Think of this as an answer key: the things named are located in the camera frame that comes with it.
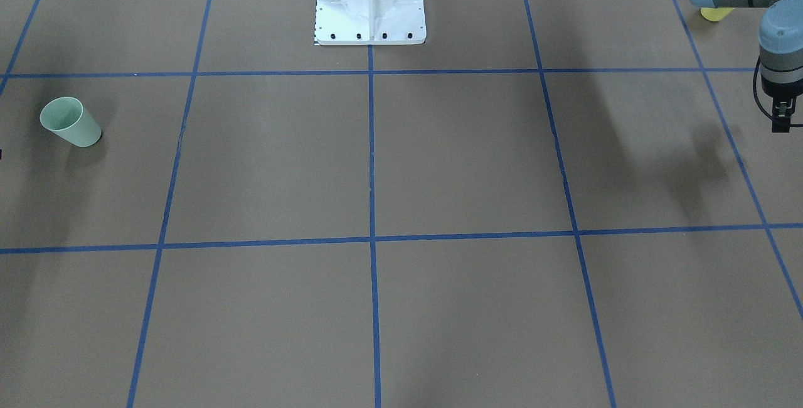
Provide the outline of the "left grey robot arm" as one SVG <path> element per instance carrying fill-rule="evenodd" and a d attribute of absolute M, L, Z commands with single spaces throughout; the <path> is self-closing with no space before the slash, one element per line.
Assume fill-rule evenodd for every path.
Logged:
<path fill-rule="evenodd" d="M 773 133 L 800 128 L 794 114 L 802 93 L 802 0 L 690 0 L 700 8 L 762 9 L 759 55 L 752 74 L 755 105 Z"/>

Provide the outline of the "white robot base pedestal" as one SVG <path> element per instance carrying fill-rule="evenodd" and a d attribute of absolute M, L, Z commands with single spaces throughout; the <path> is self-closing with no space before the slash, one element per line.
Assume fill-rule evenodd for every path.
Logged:
<path fill-rule="evenodd" d="M 314 44 L 421 45 L 425 0 L 316 0 Z"/>

